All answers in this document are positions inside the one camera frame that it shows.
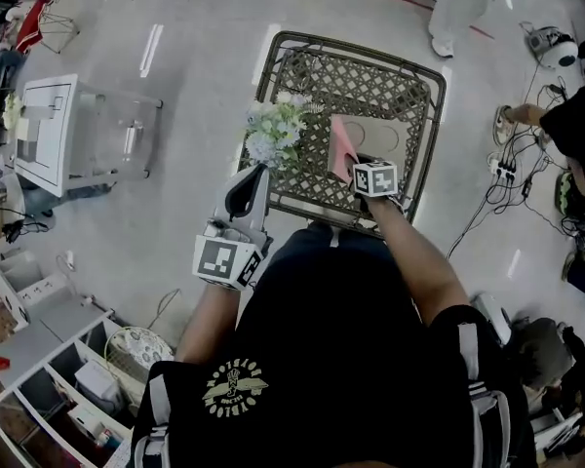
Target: wire cart basket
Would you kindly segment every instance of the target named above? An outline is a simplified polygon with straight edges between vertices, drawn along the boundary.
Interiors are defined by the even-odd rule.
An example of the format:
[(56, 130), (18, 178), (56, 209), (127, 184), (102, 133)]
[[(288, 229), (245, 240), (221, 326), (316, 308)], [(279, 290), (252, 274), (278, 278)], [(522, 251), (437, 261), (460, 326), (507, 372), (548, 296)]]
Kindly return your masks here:
[[(298, 161), (272, 170), (269, 207), (381, 237), (347, 184), (328, 170), (333, 114), (399, 120), (405, 146), (397, 198), (413, 221), (438, 134), (446, 81), (431, 69), (366, 47), (283, 31), (271, 43), (255, 94), (275, 102), (278, 93), (312, 96), (320, 113), (305, 115)], [(239, 170), (249, 166), (244, 147)]]

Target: chair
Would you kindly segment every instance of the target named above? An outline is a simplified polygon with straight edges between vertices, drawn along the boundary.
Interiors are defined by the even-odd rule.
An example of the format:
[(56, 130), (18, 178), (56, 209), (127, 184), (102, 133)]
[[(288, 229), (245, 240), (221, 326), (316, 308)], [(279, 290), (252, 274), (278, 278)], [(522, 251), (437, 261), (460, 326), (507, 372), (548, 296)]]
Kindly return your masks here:
[[(52, 4), (52, 0), (35, 1), (19, 29), (16, 50), (27, 54), (34, 45), (41, 43), (55, 54), (60, 54), (74, 36), (80, 33), (73, 19), (50, 12)], [(55, 49), (44, 41), (44, 35), (50, 34), (67, 35), (67, 38)]]

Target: gray floor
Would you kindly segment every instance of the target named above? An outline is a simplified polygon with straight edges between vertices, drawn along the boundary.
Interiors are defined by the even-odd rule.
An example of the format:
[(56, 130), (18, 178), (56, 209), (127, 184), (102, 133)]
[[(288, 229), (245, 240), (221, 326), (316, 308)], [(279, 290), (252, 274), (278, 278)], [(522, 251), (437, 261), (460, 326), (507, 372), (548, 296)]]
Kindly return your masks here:
[[(457, 43), (456, 58), (441, 61), (428, 47), (429, 11), (399, 0), (60, 0), (56, 11), (73, 17), (82, 32), (59, 56), (36, 47), (19, 88), (30, 79), (77, 72), (99, 87), (162, 98), (162, 140), (150, 179), (120, 183), (107, 197), (65, 205), (52, 232), (22, 241), (48, 269), (58, 253), (75, 251), (78, 287), (134, 325), (147, 325), (158, 299), (181, 288), (154, 326), (175, 343), (203, 288), (190, 274), (194, 237), (229, 175), (254, 95), (256, 59), (267, 28), (278, 24), (438, 71), (450, 68), (446, 122), (415, 222), (446, 252), (489, 186), (494, 109), (523, 101), (533, 78), (536, 63), (519, 23), (555, 24), (585, 36), (583, 0), (512, 2), (513, 10), (497, 0), (477, 23), (494, 39), (470, 30)], [(165, 28), (143, 79), (139, 64), (154, 23)], [(578, 67), (539, 70), (529, 100), (560, 73), (572, 94), (582, 85)], [(556, 149), (551, 154), (564, 162)], [(535, 156), (535, 150), (525, 151), (525, 168)], [(559, 219), (552, 202), (557, 172), (551, 167), (536, 176), (529, 198), (552, 220)], [(302, 226), (304, 220), (280, 213), (267, 221), (276, 246)], [(585, 337), (585, 295), (560, 280), (570, 249), (571, 240), (520, 207), (487, 217), (451, 261), (469, 293), (491, 292), (510, 315), (528, 307), (566, 320)]]

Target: backpack strap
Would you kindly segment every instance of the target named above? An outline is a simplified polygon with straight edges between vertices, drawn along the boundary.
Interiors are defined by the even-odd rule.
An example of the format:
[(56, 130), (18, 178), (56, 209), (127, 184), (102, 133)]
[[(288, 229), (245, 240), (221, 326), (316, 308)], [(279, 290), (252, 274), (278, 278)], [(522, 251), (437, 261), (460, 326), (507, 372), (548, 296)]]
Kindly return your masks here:
[(482, 468), (484, 459), (484, 430), (481, 416), (489, 410), (498, 409), (502, 432), (502, 452), (500, 468), (509, 466), (509, 445), (511, 441), (511, 416), (509, 402), (504, 393), (499, 390), (488, 390), (486, 384), (479, 379), (479, 337), (477, 325), (473, 323), (460, 324), (459, 350), (468, 370), (468, 386), (470, 403), (473, 411), (473, 468)]
[(149, 381), (149, 401), (154, 416), (154, 426), (149, 435), (142, 437), (136, 443), (135, 468), (143, 468), (145, 456), (148, 456), (147, 466), (170, 468), (168, 427), (172, 408), (162, 374)]

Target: shirt logo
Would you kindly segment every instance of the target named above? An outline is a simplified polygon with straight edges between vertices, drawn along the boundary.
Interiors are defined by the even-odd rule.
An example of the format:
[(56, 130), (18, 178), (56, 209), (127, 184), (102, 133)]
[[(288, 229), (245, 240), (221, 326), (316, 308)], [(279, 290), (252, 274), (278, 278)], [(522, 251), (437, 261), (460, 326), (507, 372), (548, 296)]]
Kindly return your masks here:
[(262, 393), (267, 385), (257, 378), (262, 370), (257, 364), (245, 359), (228, 361), (213, 372), (212, 380), (208, 381), (208, 392), (202, 397), (204, 406), (216, 417), (238, 416), (255, 406), (255, 398)]

